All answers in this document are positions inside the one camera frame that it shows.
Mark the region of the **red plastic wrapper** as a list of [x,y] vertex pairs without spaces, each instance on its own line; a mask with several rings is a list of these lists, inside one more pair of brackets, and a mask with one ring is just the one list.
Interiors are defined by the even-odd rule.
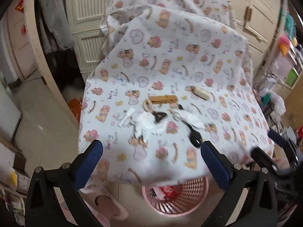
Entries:
[[177,198],[182,191],[182,187],[180,185],[177,186],[164,186],[159,187],[160,193],[159,198],[161,200],[169,200]]

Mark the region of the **white tissue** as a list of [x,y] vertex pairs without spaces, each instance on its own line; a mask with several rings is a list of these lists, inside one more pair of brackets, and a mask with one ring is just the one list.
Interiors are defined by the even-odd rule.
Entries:
[[118,122],[118,127],[127,128],[132,125],[135,138],[142,138],[144,142],[147,142],[151,135],[160,135],[165,132],[167,124],[166,118],[156,122],[152,113],[146,111],[138,113],[134,108],[130,108]]

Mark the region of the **white plastic bag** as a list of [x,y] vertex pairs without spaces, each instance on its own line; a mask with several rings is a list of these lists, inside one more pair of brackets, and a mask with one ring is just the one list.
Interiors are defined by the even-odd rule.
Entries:
[[275,92],[269,90],[266,94],[261,95],[260,98],[263,105],[273,107],[275,114],[282,116],[286,112],[283,98]]

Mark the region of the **pink slipper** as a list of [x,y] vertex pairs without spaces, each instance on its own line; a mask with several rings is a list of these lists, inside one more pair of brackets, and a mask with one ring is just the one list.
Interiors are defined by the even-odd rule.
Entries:
[[81,189],[79,194],[100,220],[124,221],[128,218],[127,209],[106,189],[105,186]]

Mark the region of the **black plastic spoon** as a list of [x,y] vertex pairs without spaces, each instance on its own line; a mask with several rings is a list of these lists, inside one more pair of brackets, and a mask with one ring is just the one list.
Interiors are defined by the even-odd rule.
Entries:
[[[178,108],[180,110],[184,110],[180,104],[178,104]],[[190,126],[186,122],[183,122],[183,123],[186,124],[187,127],[190,129],[190,134],[189,134],[188,138],[189,138],[191,144],[196,148],[200,148],[203,143],[200,132],[196,131],[192,126]]]

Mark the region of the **cream thread spool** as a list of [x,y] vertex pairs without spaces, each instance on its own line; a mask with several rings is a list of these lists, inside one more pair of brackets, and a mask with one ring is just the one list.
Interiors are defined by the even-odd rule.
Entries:
[[211,98],[211,93],[202,89],[201,87],[192,87],[192,93],[200,98],[202,98],[203,100],[210,100]]

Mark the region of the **pink mesh waste basket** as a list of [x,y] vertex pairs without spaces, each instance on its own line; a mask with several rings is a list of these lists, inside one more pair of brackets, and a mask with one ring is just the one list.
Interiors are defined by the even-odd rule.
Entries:
[[152,196],[151,187],[142,187],[143,198],[152,210],[165,217],[188,215],[204,202],[209,191],[209,181],[207,177],[200,177],[179,185],[182,191],[175,199],[161,200],[159,187],[152,187],[157,194],[156,197]]

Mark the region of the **clear plastic wrapper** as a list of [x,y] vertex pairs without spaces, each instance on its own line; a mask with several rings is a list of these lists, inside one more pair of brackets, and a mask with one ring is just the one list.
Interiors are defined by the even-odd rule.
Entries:
[[183,121],[189,124],[192,127],[202,129],[204,128],[204,124],[202,120],[200,119],[200,116],[196,116],[191,112],[188,112],[186,110],[180,110],[180,109],[171,109],[170,110],[173,118],[177,121]]

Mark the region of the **pink plush toy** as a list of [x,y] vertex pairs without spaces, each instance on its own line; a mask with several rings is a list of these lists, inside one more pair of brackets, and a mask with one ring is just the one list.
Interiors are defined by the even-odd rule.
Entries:
[[278,39],[278,47],[281,55],[285,57],[290,49],[290,40],[286,35],[280,35]]

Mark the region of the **black binder clip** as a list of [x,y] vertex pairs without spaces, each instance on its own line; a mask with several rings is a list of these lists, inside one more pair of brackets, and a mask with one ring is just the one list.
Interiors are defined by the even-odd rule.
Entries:
[[161,120],[163,120],[165,117],[167,117],[167,114],[165,112],[152,112],[152,115],[155,118],[155,123],[159,123]]

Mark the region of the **baby bear patterned cloth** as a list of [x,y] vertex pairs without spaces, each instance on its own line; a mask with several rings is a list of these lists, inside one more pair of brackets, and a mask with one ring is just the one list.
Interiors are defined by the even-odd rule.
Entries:
[[[101,23],[105,59],[86,81],[79,133],[80,152],[95,139],[104,147],[89,186],[106,181],[166,186],[205,176],[208,169],[188,138],[187,125],[170,112],[178,104],[200,116],[204,128],[196,129],[230,162],[249,163],[254,147],[272,155],[274,143],[252,90],[247,39],[207,16],[174,10],[161,30],[154,18],[146,18],[147,5],[135,11],[124,22],[116,16],[129,8],[113,10]],[[210,100],[194,95],[192,87],[210,92]],[[160,95],[176,95],[178,102],[148,99]],[[165,132],[144,142],[135,138],[132,125],[118,127],[130,108],[165,112]]]

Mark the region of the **cream wardrobe cabinet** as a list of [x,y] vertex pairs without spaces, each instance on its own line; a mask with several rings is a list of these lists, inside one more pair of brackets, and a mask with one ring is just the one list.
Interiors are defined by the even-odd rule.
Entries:
[[113,10],[127,7],[129,13],[119,12],[116,18],[128,22],[137,15],[135,7],[139,5],[147,5],[146,18],[154,18],[161,30],[171,23],[174,10],[207,16],[235,28],[247,38],[253,67],[258,69],[274,38],[281,0],[66,0],[77,63],[84,78],[104,56],[102,19]]

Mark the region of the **hanging grey jeans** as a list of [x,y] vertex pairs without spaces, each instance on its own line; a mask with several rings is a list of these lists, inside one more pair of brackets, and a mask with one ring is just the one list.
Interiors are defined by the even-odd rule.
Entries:
[[74,47],[63,0],[38,0],[38,21],[45,54]]

